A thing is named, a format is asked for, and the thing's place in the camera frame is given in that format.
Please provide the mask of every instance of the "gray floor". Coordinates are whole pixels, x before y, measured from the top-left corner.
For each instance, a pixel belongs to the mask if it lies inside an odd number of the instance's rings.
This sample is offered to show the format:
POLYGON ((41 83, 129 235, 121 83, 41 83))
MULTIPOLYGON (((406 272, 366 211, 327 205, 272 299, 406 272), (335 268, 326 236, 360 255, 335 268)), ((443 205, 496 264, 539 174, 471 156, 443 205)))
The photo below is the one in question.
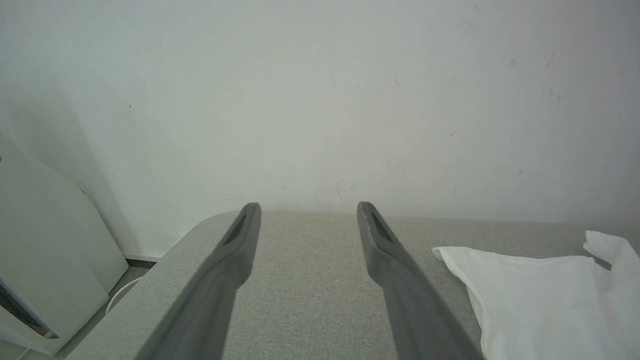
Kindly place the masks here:
MULTIPOLYGON (((127 284, 129 281, 141 277, 145 275, 149 269, 145 268, 129 268, 122 278, 118 281, 116 286, 109 293, 109 299, 116 293, 122 286, 127 284)), ((65 359, 71 351, 73 351, 76 346, 84 339, 84 337, 98 324, 102 318, 104 318, 104 310, 107 308, 107 305, 104 304, 100 310, 89 320, 86 325, 78 331, 78 333, 71 339, 69 342, 55 355, 49 356, 45 354, 41 354, 39 352, 35 352, 30 350, 24 356, 20 358, 20 360, 44 360, 44 359, 65 359)), ((15 360, 17 359, 23 352, 25 348, 20 347, 18 345, 14 345, 11 343, 7 343, 5 341, 0 340, 0 359, 1 360, 15 360)))

